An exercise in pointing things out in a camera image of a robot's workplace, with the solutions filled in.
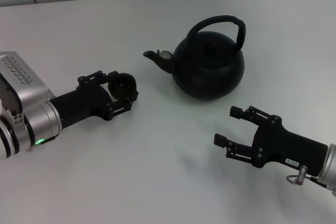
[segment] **vent grille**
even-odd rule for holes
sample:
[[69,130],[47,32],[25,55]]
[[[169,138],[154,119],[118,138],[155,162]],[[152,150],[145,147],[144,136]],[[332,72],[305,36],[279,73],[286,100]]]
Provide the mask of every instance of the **vent grille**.
[[31,84],[33,82],[32,78],[12,56],[4,55],[1,57],[1,61],[5,64],[6,68],[19,83]]

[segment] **robotic arm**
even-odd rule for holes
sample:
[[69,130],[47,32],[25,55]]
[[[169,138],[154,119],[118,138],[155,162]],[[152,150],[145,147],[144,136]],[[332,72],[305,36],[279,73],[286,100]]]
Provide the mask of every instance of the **robotic arm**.
[[250,163],[262,168],[268,162],[278,162],[299,171],[298,175],[287,176],[295,185],[304,179],[331,190],[336,196],[336,147],[299,136],[287,131],[282,119],[269,115],[253,106],[243,111],[231,107],[230,116],[258,125],[252,147],[235,143],[219,134],[214,144],[226,148],[226,157]]
[[[75,91],[55,97],[16,52],[0,52],[0,159],[54,140],[62,129],[90,116],[110,121],[138,97],[127,73],[101,71],[78,78]],[[111,95],[101,86],[108,83]]]

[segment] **label sticker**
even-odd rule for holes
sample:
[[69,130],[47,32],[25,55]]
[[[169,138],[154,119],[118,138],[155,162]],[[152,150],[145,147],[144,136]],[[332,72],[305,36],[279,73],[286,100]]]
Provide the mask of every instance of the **label sticker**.
[[295,161],[293,161],[293,160],[291,160],[289,158],[286,158],[285,163],[293,165],[293,166],[296,166],[296,167],[299,167],[299,163],[298,162],[295,162]]

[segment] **table surface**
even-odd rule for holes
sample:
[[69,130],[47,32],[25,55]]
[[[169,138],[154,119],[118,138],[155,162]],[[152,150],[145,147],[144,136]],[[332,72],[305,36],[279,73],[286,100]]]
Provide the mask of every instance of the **table surface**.
[[[144,58],[173,51],[197,22],[246,23],[238,88],[203,102]],[[335,223],[331,192],[294,186],[296,170],[225,158],[215,133],[251,145],[256,126],[229,117],[253,105],[288,130],[334,142],[336,0],[85,0],[0,8],[0,51],[17,51],[55,95],[98,70],[137,80],[131,111],[89,118],[0,163],[2,223]],[[208,30],[232,38],[237,27]]]

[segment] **black kettle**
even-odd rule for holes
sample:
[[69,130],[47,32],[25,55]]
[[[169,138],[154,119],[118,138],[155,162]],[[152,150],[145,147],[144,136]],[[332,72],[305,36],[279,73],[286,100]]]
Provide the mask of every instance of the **black kettle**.
[[[220,22],[238,25],[237,41],[214,31],[200,31]],[[241,48],[246,28],[234,16],[215,16],[195,25],[174,51],[146,51],[143,55],[162,70],[171,73],[177,85],[187,94],[201,99],[214,99],[229,94],[244,74]]]

